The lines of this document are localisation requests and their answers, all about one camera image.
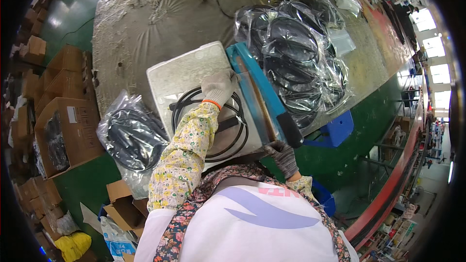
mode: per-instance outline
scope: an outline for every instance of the factory floor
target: factory floor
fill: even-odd
[[[41,32],[41,38],[47,42],[47,63],[64,44],[92,51],[97,2],[98,0],[53,1]],[[393,101],[401,99],[400,91],[407,69],[408,67],[400,69],[399,73],[351,109],[354,131],[338,148],[303,146],[295,151],[301,174],[312,175],[334,194],[338,212],[358,213],[368,205],[358,203],[364,192],[367,195],[369,182],[359,174],[358,156],[369,153],[374,142],[381,138],[393,119]],[[262,162],[280,178],[270,158],[265,158]],[[103,237],[90,225],[83,223],[80,203],[97,214],[102,203],[108,200],[106,184],[118,179],[120,173],[108,154],[54,178],[63,199],[62,206],[71,212],[79,227],[92,237],[91,248],[102,261],[110,261],[111,255]]]

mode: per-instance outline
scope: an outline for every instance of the printed label on box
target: printed label on box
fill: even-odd
[[[68,120],[70,124],[75,124],[78,121],[76,120],[76,108],[74,106],[67,106],[66,110],[68,111]]]

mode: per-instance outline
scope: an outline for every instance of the gray work glove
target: gray work glove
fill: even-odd
[[[211,76],[207,76],[202,81],[201,89],[205,95],[204,101],[212,102],[222,108],[238,87],[241,77],[232,69],[225,69]]]
[[[294,158],[294,150],[287,143],[277,140],[265,145],[264,150],[275,160],[278,169],[285,175],[285,179],[299,171]]]

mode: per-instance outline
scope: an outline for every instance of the white work glove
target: white work glove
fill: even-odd
[[[238,87],[240,80],[241,77],[232,69],[206,76],[201,85],[202,93],[205,95],[203,102],[212,102],[221,109]]]

